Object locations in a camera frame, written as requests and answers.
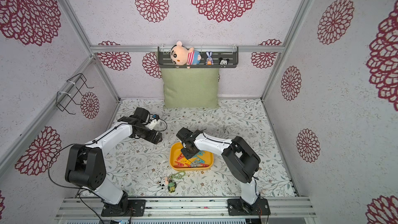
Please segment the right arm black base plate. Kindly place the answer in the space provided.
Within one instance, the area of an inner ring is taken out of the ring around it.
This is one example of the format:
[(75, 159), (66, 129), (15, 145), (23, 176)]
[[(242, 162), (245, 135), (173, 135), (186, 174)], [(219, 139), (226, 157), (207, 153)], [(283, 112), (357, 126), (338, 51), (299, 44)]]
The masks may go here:
[(269, 216), (271, 214), (268, 201), (264, 198), (258, 198), (252, 205), (242, 198), (228, 199), (227, 204), (230, 216)]

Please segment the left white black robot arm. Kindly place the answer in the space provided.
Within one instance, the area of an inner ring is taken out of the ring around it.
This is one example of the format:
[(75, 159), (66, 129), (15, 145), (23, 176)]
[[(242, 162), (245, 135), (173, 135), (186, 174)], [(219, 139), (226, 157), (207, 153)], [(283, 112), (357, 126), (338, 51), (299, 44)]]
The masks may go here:
[(130, 116), (123, 116), (115, 125), (93, 141), (75, 144), (69, 150), (65, 180), (93, 192), (106, 204), (119, 205), (126, 193), (107, 178), (104, 157), (126, 138), (143, 139), (152, 144), (162, 142), (161, 122), (157, 114), (138, 107)]

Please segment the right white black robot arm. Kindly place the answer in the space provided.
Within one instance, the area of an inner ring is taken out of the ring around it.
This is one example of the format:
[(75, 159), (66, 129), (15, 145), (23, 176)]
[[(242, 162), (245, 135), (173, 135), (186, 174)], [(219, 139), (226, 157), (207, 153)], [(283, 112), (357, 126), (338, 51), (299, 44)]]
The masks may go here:
[(181, 152), (186, 159), (191, 159), (200, 151), (207, 151), (224, 159), (232, 175), (240, 182), (243, 204), (254, 206), (259, 199), (256, 187), (260, 157), (240, 136), (233, 139), (221, 139), (204, 131), (180, 129), (177, 138), (182, 144)]

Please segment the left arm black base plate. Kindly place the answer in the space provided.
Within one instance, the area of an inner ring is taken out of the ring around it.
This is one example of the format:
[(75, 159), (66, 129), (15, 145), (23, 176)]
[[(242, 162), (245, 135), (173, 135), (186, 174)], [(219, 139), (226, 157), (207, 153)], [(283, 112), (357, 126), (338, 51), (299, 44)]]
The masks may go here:
[(119, 204), (105, 203), (101, 217), (142, 217), (146, 207), (146, 200), (122, 200)]

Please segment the yellow plastic storage box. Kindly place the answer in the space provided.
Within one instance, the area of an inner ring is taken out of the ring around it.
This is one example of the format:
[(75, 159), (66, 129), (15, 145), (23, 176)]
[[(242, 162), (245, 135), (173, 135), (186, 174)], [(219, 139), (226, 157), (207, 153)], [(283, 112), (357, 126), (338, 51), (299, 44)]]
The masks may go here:
[[(191, 159), (183, 159), (183, 160), (179, 160), (177, 161), (177, 157), (181, 154), (181, 149), (183, 148), (181, 143), (175, 143), (172, 147), (171, 147), (171, 151), (170, 151), (170, 166), (172, 169), (176, 170), (176, 171), (205, 171), (208, 170), (212, 167), (213, 163), (214, 163), (214, 155), (211, 152), (206, 151), (206, 154), (204, 156), (194, 156)], [(206, 164), (208, 165), (205, 168), (191, 168), (189, 166), (189, 164), (195, 160), (195, 158), (200, 158), (203, 159)]]

